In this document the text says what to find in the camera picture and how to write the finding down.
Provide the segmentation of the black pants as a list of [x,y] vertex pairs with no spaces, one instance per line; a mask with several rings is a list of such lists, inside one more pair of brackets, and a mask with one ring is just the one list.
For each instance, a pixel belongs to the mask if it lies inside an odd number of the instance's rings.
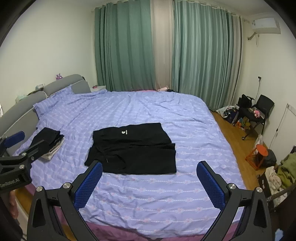
[[175,144],[160,123],[103,128],[92,138],[85,166],[99,161],[106,173],[129,175],[177,171]]

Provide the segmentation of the stack of folded clothes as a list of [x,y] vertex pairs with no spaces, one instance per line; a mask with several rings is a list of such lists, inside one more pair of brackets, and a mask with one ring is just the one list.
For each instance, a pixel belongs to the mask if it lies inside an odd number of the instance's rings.
[[64,135],[60,131],[45,127],[34,136],[30,146],[41,140],[45,140],[50,145],[50,150],[41,156],[41,158],[50,161],[62,146]]

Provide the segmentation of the pile of clothes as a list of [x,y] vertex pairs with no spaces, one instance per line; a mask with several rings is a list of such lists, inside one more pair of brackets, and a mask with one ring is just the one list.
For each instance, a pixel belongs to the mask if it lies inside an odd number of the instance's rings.
[[266,196],[269,210],[273,210],[295,190],[295,151],[281,160],[280,165],[267,167],[257,179]]

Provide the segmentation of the orange stool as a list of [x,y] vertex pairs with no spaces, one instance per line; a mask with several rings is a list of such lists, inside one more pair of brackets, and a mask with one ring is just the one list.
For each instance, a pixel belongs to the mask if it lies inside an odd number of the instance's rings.
[[265,146],[257,144],[255,148],[246,156],[245,161],[255,170],[259,170],[264,159],[268,156],[268,150]]

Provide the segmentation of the purple toy on headboard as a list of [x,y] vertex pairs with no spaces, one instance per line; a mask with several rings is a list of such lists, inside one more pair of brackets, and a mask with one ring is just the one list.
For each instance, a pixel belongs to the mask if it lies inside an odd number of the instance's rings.
[[59,79],[62,79],[62,78],[63,77],[62,77],[62,75],[60,73],[56,75],[56,80],[59,80]]

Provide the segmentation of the black folding chair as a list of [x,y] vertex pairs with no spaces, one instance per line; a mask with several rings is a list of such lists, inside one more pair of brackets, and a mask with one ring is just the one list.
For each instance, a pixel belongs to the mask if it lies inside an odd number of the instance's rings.
[[250,108],[239,108],[242,118],[246,117],[251,123],[255,123],[254,129],[262,125],[261,135],[263,135],[265,124],[274,108],[274,102],[265,95],[260,95],[256,104]]

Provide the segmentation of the black bag on chair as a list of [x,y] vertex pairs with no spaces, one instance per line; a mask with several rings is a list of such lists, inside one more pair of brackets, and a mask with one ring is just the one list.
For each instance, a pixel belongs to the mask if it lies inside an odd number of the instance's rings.
[[238,99],[238,103],[237,105],[240,108],[251,108],[252,107],[252,101],[254,100],[254,98],[250,97],[250,96],[246,96],[245,94],[243,94],[239,99]]

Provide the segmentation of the green curtain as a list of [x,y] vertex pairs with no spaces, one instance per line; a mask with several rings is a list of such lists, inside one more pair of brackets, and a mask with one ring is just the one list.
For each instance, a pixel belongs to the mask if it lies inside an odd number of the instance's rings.
[[157,90],[229,105],[243,53],[241,16],[201,1],[117,1],[94,10],[97,82],[111,91]]

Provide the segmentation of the white air conditioner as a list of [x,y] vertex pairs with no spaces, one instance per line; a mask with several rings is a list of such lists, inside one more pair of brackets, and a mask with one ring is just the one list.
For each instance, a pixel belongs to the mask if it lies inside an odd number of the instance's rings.
[[275,18],[262,18],[252,21],[252,29],[257,34],[281,34],[279,22]]

